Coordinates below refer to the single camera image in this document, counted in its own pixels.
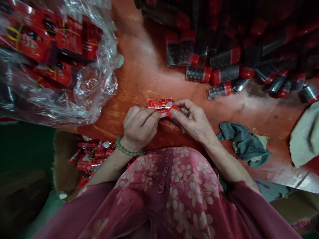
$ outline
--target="person's right hand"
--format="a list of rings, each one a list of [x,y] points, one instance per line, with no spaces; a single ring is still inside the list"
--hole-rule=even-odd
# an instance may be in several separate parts
[[[184,127],[190,136],[203,144],[218,140],[202,108],[189,99],[177,101],[174,105],[180,107],[184,113],[171,109],[174,119]]]

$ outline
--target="red wrapper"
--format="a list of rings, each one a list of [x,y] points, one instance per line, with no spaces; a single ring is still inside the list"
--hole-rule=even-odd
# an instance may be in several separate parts
[[[147,104],[149,108],[154,108],[160,112],[160,119],[166,117],[167,111],[173,106],[173,99],[148,99]]]

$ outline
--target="clear plastic bag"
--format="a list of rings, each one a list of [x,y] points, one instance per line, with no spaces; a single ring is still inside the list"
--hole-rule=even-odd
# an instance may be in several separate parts
[[[0,3],[0,115],[49,126],[94,123],[116,94],[110,0]]]

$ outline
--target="wooden table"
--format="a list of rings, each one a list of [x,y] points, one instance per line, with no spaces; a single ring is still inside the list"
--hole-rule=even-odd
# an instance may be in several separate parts
[[[209,83],[186,81],[185,67],[166,66],[164,34],[168,28],[143,19],[133,0],[113,1],[112,14],[117,27],[118,52],[124,56],[123,66],[115,71],[118,93],[103,107],[95,124],[68,130],[115,141],[123,134],[123,120],[130,107],[147,107],[147,99],[172,97],[177,101],[189,98],[205,110],[216,134],[220,132],[220,123],[231,121],[245,124],[251,132],[269,137],[267,148],[272,156],[264,166],[251,168],[240,160],[252,177],[319,193],[319,160],[313,159],[296,169],[289,153],[289,136],[307,107],[300,103],[297,95],[275,99],[262,91],[262,84],[252,80],[240,94],[209,101],[206,95],[206,90],[211,87]],[[235,156],[231,141],[222,143]],[[162,119],[158,133],[147,149],[170,146],[190,146],[204,152],[171,120]]]

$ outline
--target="gray cloth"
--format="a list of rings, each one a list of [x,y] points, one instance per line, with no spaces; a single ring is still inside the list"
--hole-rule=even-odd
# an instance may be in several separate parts
[[[217,138],[219,140],[232,139],[238,151],[238,156],[245,162],[249,162],[249,166],[259,168],[269,159],[271,152],[265,149],[260,140],[252,133],[249,128],[240,123],[221,123],[222,130]],[[258,161],[251,161],[252,158],[261,157]]]

